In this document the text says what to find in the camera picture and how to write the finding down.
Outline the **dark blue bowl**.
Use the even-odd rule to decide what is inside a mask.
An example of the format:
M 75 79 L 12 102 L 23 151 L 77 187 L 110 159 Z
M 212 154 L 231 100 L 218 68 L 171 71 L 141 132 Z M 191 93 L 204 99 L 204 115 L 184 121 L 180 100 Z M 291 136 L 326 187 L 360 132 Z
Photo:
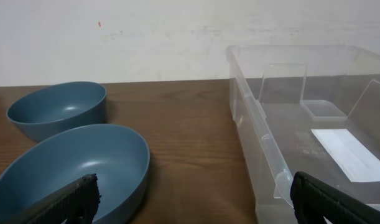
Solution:
M 20 98 L 6 116 L 29 139 L 41 142 L 69 129 L 105 122 L 106 96 L 99 83 L 61 83 Z
M 146 140 L 125 126 L 92 124 L 56 134 L 1 174 L 0 221 L 96 174 L 101 202 L 94 223 L 126 223 L 144 197 L 150 159 Z

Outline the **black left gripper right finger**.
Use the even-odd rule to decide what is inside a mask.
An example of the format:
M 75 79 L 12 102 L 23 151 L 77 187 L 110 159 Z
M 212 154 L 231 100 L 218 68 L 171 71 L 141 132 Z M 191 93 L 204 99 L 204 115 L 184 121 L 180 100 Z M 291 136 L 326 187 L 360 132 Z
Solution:
M 298 224 L 380 224 L 380 211 L 302 171 L 295 173 L 290 199 Z

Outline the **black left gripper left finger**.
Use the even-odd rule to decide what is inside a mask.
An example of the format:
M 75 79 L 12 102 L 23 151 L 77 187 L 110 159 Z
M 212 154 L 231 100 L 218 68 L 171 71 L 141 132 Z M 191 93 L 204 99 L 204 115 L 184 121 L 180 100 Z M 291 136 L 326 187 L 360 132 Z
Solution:
M 96 174 L 87 174 L 0 224 L 92 224 L 100 204 Z

